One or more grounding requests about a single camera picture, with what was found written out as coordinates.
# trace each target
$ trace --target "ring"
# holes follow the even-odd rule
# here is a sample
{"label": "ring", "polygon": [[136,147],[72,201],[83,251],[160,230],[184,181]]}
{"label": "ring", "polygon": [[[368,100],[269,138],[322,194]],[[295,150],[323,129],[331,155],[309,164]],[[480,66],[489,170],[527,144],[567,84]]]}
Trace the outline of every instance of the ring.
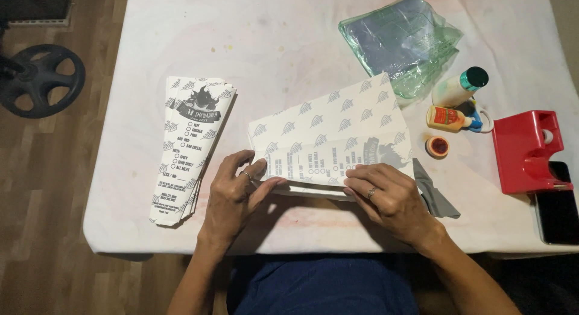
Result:
{"label": "ring", "polygon": [[376,188],[372,188],[371,190],[368,191],[368,200],[372,197],[372,195],[376,193]]}
{"label": "ring", "polygon": [[251,175],[249,173],[247,173],[245,171],[241,171],[239,174],[241,175],[242,173],[247,175],[250,178],[250,182],[253,182],[253,178],[251,178]]}

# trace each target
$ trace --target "white table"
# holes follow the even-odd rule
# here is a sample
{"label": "white table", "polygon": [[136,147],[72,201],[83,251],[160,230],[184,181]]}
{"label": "white table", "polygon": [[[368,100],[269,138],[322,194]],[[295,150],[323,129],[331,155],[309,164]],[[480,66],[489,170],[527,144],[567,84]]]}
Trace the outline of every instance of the white table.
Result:
{"label": "white table", "polygon": [[[94,252],[191,253],[209,184],[222,158],[249,147],[253,119],[367,77],[337,30],[339,21],[395,0],[128,0],[115,76],[84,216]],[[460,53],[445,77],[470,66],[488,71],[476,97],[495,119],[554,110],[567,162],[579,182],[575,119],[579,100],[548,0],[427,0],[461,29]],[[165,79],[222,77],[238,99],[203,180],[195,215],[177,229],[148,220],[162,155]],[[500,191],[491,134],[448,134],[424,122],[429,100],[404,110],[415,157],[462,213],[444,218],[465,252],[567,252],[545,245],[526,196]],[[451,153],[434,160],[423,138],[442,133]],[[326,200],[272,197],[231,253],[377,252],[405,247],[368,224],[359,208]]]}

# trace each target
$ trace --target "plastic bag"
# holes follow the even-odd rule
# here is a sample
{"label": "plastic bag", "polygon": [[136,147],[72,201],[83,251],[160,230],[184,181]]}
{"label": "plastic bag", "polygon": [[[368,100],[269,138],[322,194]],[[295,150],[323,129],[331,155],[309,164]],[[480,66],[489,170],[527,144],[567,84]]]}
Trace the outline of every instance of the plastic bag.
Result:
{"label": "plastic bag", "polygon": [[428,96],[463,36],[424,0],[398,0],[338,28],[370,76],[390,75],[401,105]]}

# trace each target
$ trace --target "glue bottle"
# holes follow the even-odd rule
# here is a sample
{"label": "glue bottle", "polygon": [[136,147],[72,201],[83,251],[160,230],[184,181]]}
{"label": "glue bottle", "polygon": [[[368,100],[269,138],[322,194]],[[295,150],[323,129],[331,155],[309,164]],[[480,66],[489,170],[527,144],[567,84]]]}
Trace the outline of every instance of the glue bottle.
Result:
{"label": "glue bottle", "polygon": [[474,92],[489,82],[489,75],[481,67],[471,67],[462,74],[439,83],[432,89],[432,104],[451,108],[468,100]]}
{"label": "glue bottle", "polygon": [[432,128],[458,131],[462,127],[480,127],[482,122],[466,117],[461,111],[430,106],[426,113],[426,124]]}

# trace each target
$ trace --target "black phone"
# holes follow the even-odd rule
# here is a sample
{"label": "black phone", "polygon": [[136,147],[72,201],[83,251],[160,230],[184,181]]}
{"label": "black phone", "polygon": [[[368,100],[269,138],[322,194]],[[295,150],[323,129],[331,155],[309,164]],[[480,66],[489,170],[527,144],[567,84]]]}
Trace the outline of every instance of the black phone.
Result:
{"label": "black phone", "polygon": [[[549,161],[555,178],[571,182],[566,163]],[[579,245],[579,212],[572,190],[536,194],[541,239],[546,244]]]}

